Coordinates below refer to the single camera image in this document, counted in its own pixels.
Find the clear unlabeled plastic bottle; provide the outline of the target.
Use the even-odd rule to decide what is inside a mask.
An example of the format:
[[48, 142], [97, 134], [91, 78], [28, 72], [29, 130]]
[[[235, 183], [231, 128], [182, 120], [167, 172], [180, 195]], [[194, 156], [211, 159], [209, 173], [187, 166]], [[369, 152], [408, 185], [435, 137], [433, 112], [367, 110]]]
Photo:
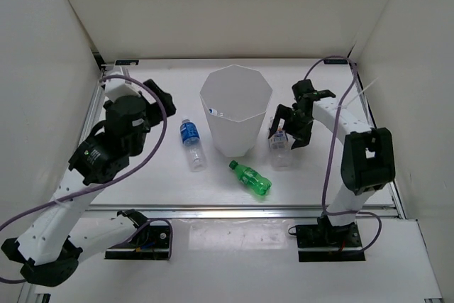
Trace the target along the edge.
[[217, 117], [224, 117], [224, 113], [220, 112], [220, 111], [217, 111], [216, 109], [214, 108], [209, 108], [208, 109], [208, 112], [210, 115], [212, 116], [217, 116]]

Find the white orange label bottle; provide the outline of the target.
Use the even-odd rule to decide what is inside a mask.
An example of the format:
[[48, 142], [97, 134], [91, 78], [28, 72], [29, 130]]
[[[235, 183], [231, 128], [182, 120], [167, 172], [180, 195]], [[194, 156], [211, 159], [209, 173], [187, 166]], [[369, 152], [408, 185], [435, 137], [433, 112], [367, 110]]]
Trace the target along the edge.
[[283, 124], [279, 123], [276, 132], [267, 140], [270, 151], [270, 164], [275, 170], [282, 170], [292, 165], [291, 145]]

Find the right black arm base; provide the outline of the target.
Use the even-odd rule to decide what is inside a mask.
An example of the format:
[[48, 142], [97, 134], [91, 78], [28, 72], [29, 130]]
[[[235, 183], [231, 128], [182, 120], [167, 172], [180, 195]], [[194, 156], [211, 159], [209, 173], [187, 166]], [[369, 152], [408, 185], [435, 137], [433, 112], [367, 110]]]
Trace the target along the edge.
[[298, 261], [300, 263], [338, 263], [366, 261], [362, 241], [356, 223], [348, 230], [327, 241], [317, 225], [296, 225], [288, 234], [297, 239]]

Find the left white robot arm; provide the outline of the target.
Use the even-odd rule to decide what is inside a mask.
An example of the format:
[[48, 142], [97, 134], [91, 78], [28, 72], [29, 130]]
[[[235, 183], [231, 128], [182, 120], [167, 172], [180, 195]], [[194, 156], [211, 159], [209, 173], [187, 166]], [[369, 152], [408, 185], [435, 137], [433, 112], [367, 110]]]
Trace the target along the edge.
[[74, 151], [50, 201], [1, 225], [38, 215], [24, 233], [1, 246], [10, 261], [21, 265], [20, 284], [56, 287], [94, 254], [124, 245], [142, 248], [150, 240], [153, 221], [135, 209], [119, 211], [90, 231], [73, 230], [103, 190], [151, 160], [164, 140], [168, 118], [176, 113], [171, 94], [151, 79], [133, 79], [126, 69], [108, 73], [100, 83], [107, 98], [105, 118]]

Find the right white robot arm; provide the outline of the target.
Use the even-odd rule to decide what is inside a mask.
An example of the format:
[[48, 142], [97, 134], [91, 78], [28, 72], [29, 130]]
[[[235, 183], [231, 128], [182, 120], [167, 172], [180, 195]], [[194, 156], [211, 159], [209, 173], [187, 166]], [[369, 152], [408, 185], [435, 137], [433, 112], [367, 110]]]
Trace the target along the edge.
[[394, 181], [392, 134], [387, 128], [374, 128], [357, 119], [332, 91], [315, 89], [309, 79], [294, 84], [292, 91], [294, 103], [277, 106], [269, 134], [283, 128], [294, 139], [292, 148], [303, 148], [318, 121], [332, 133], [330, 147], [337, 142], [343, 146], [342, 185], [330, 204], [321, 203], [322, 214], [316, 224], [316, 237], [334, 246], [347, 238], [366, 201]]

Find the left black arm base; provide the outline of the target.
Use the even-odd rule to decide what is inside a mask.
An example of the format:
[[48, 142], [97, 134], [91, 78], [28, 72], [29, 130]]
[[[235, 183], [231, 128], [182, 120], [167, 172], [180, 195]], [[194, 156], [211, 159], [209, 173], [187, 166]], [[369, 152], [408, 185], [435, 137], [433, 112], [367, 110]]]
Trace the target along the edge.
[[117, 216], [131, 220], [135, 233], [125, 242], [107, 249], [105, 260], [171, 259], [174, 231], [170, 220], [148, 218], [135, 209], [118, 211]]

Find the blue label plastic bottle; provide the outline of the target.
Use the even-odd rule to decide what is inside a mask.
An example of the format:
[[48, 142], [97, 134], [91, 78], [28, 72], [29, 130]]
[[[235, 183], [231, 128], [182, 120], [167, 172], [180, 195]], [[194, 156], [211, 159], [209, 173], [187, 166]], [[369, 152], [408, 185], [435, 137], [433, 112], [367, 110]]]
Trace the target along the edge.
[[189, 169], [201, 172], [206, 168], [206, 156], [195, 123], [183, 116], [179, 132]]

